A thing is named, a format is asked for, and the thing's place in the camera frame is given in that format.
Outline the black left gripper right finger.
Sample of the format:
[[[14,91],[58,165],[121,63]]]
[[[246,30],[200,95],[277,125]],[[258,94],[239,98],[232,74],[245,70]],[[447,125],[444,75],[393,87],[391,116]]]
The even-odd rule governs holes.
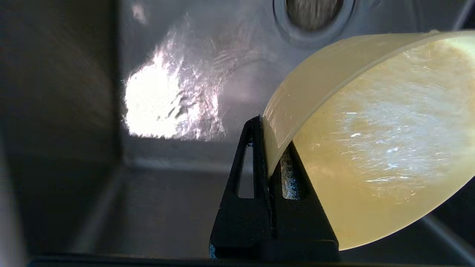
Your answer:
[[[293,143],[271,178],[272,239],[269,259],[339,262],[339,242]]]

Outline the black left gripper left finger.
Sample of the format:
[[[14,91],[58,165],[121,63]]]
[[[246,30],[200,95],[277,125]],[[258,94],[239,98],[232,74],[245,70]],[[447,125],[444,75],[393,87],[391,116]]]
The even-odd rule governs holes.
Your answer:
[[[263,147],[260,116],[248,120],[242,129],[233,164],[209,238],[212,259],[259,258],[259,246],[272,238],[272,209],[268,168]],[[254,198],[239,197],[246,150],[252,148]]]

